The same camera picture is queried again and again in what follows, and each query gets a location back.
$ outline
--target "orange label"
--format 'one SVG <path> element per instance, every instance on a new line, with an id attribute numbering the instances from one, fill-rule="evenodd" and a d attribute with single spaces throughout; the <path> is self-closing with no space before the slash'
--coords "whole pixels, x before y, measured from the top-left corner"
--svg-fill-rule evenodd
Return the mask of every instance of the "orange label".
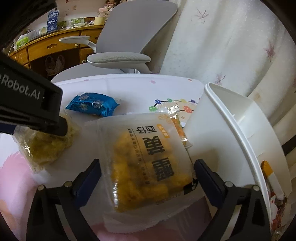
<path id="1" fill-rule="evenodd" d="M 165 138 L 170 138 L 166 130 L 163 128 L 162 124 L 157 124 L 158 129 L 162 132 L 163 136 Z"/>

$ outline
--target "wall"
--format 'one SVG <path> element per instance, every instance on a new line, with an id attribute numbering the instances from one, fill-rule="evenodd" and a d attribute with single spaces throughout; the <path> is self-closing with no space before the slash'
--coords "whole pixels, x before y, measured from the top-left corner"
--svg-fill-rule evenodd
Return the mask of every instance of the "wall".
<path id="1" fill-rule="evenodd" d="M 69 21 L 73 18 L 96 17 L 98 10 L 103 7 L 105 0 L 56 0 L 59 9 L 59 21 Z M 47 25 L 48 13 L 44 14 L 29 27 L 37 30 Z"/>

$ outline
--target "metal screw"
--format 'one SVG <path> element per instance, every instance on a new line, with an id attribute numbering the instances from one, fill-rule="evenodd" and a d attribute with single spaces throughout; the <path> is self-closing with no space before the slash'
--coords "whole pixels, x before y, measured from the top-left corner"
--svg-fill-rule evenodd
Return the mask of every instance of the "metal screw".
<path id="1" fill-rule="evenodd" d="M 229 188 L 232 188 L 232 187 L 233 187 L 233 183 L 230 182 L 230 181 L 226 181 L 226 182 L 225 182 L 225 185 L 226 185 L 227 187 L 229 187 Z"/>
<path id="2" fill-rule="evenodd" d="M 254 186 L 253 186 L 253 189 L 254 189 L 255 191 L 260 191 L 260 188 L 259 188 L 257 185 L 254 185 Z"/>
<path id="3" fill-rule="evenodd" d="M 64 183 L 64 186 L 67 187 L 67 188 L 69 188 L 69 187 L 72 186 L 72 182 L 71 181 L 67 181 L 67 182 Z"/>
<path id="4" fill-rule="evenodd" d="M 40 186 L 38 186 L 38 191 L 42 191 L 43 189 L 44 189 L 44 186 L 43 185 L 40 185 Z"/>

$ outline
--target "chair armrest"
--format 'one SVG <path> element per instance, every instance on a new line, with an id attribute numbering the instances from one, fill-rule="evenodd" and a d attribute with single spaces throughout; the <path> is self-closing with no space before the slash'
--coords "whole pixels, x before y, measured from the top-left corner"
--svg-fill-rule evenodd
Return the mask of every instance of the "chair armrest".
<path id="1" fill-rule="evenodd" d="M 90 36 L 70 36 L 59 39 L 60 42 L 65 44 L 85 44 L 92 48 L 96 52 L 96 44 L 92 41 L 89 41 Z"/>
<path id="2" fill-rule="evenodd" d="M 87 57 L 91 65 L 107 69 L 137 69 L 140 73 L 150 74 L 146 62 L 150 62 L 149 56 L 131 52 L 107 52 L 96 53 Z"/>

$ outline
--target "gray chair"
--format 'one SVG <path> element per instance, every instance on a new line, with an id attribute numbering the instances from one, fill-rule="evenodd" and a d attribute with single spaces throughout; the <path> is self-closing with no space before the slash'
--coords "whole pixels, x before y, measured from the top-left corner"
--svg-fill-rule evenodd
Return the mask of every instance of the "gray chair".
<path id="1" fill-rule="evenodd" d="M 102 74 L 151 73 L 142 54 L 150 40 L 172 19 L 178 6 L 160 0 L 134 0 L 116 6 L 95 45 L 89 36 L 61 38 L 63 43 L 86 44 L 95 54 L 80 64 L 57 74 L 52 82 Z"/>

